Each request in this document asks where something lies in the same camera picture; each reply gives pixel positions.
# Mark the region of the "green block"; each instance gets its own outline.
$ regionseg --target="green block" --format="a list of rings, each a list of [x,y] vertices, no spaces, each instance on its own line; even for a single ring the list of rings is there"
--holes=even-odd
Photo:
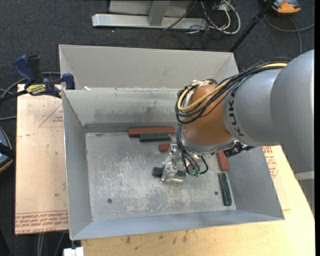
[[[224,172],[218,173],[221,193],[222,193],[222,199],[223,204],[225,206],[231,206],[232,205],[232,198],[231,198],[231,192],[228,184],[228,178],[227,175]]]
[[[162,174],[164,173],[164,169],[165,168],[153,167],[152,168],[152,176],[161,177]]]
[[[186,172],[183,171],[183,170],[178,170],[178,171],[176,172],[176,175],[183,177],[183,176],[186,176]]]
[[[168,141],[171,139],[170,133],[141,133],[141,142]]]

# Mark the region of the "dusty metal surface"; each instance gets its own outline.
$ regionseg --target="dusty metal surface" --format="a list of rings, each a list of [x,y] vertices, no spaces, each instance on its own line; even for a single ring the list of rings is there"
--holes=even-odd
[[[159,143],[140,142],[126,132],[87,133],[85,140],[93,221],[236,208],[223,204],[215,156],[206,157],[210,169],[204,175],[166,183],[152,176],[166,155],[159,152]]]

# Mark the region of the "yellow cable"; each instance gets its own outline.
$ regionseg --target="yellow cable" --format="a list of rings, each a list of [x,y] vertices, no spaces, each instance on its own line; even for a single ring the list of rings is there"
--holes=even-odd
[[[273,64],[267,64],[267,65],[263,65],[260,66],[259,68],[268,68],[268,67],[285,67],[288,63],[273,63]]]
[[[179,101],[178,101],[178,104],[177,104],[177,107],[178,107],[178,110],[180,111],[189,111],[189,110],[192,110],[194,109],[196,106],[198,106],[200,103],[202,103],[206,98],[208,98],[209,96],[213,95],[214,93],[217,93],[223,86],[226,85],[226,83],[229,81],[226,80],[225,82],[223,82],[222,84],[220,84],[218,87],[214,88],[213,90],[209,91],[207,94],[205,94],[204,96],[202,96],[201,98],[199,98],[197,101],[195,101],[194,103],[192,103],[191,105],[189,106],[186,106],[186,107],[182,107],[181,106],[181,103],[182,103],[182,99],[186,96],[186,94],[189,92],[189,88],[191,88],[194,84],[191,84],[191,86],[189,86],[182,94],[181,94],[181,97],[179,98]]]
[[[259,68],[268,68],[268,67],[285,67],[287,65],[287,63],[272,63],[272,64],[266,64],[266,65],[263,65],[263,66],[260,66]],[[178,104],[177,104],[177,107],[178,107],[178,110],[180,111],[190,111],[192,109],[195,109],[196,106],[198,106],[199,104],[201,104],[206,98],[208,98],[209,96],[211,95],[214,95],[215,93],[217,93],[222,87],[224,87],[228,82],[229,82],[230,79],[224,81],[222,84],[220,84],[219,86],[217,86],[216,88],[214,88],[213,90],[209,91],[206,95],[202,96],[201,98],[199,98],[197,101],[195,101],[194,103],[192,103],[191,105],[189,106],[186,106],[186,107],[182,107],[181,104],[182,104],[182,100],[183,98],[189,93],[190,89],[191,88],[194,88],[194,87],[197,87],[197,86],[200,86],[200,85],[203,85],[204,83],[208,83],[209,81],[204,81],[204,82],[194,82],[192,83],[187,89],[184,90],[184,92],[181,94],[179,100],[178,100]]]

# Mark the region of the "blue clamp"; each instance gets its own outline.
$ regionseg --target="blue clamp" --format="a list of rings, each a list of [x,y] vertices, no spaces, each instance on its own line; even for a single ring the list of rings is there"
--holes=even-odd
[[[26,55],[18,57],[13,63],[13,67],[20,76],[26,79],[24,90],[27,93],[33,96],[48,95],[61,98],[61,90],[56,88],[48,78],[44,78],[43,81],[36,81],[36,77],[28,66]],[[63,89],[74,90],[76,88],[75,80],[70,73],[63,74],[58,82],[64,82]]]

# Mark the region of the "red bar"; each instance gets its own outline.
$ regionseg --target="red bar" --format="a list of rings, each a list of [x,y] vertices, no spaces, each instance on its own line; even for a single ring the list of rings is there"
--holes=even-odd
[[[219,166],[220,166],[220,171],[221,172],[227,171],[228,170],[228,163],[227,163],[225,153],[223,151],[217,152],[216,158],[217,158]]]
[[[140,134],[174,134],[176,128],[174,127],[148,127],[148,128],[129,128],[129,137],[138,137]]]
[[[160,152],[167,152],[170,148],[170,144],[169,143],[161,143],[159,144],[159,151]]]

